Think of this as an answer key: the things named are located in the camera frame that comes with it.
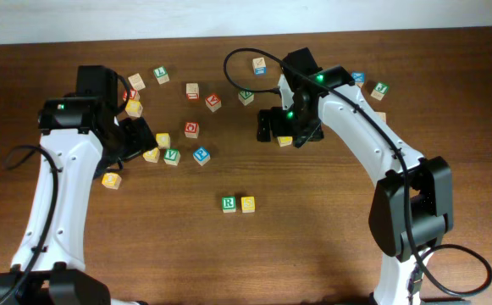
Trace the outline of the yellow S block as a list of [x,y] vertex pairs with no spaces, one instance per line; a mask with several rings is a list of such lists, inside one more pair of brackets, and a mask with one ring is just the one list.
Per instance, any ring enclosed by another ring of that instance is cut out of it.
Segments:
[[255,197],[242,197],[240,203],[243,213],[253,213],[256,211]]

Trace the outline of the green R block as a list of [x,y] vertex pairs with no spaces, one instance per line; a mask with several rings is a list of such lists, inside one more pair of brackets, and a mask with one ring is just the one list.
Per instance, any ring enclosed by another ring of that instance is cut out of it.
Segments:
[[236,199],[235,197],[223,197],[222,198],[222,211],[224,213],[236,212]]

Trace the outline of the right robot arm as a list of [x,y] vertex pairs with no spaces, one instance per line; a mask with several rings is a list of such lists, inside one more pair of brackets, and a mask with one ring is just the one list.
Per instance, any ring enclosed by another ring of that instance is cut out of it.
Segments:
[[449,164],[405,143],[343,67],[322,69],[308,48],[278,63],[282,74],[272,91],[282,104],[261,111],[257,139],[290,136],[300,148],[322,140],[324,126],[337,134],[375,188],[368,225],[383,258],[369,303],[422,303],[427,263],[454,224]]

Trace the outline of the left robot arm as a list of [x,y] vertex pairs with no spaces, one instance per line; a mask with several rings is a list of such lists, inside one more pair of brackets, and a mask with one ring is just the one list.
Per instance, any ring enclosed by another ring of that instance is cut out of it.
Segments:
[[75,91],[48,99],[38,115],[41,156],[30,218],[9,271],[0,273],[0,304],[114,304],[108,287],[86,274],[84,232],[92,182],[157,147],[143,118],[119,119],[123,76],[81,65]]

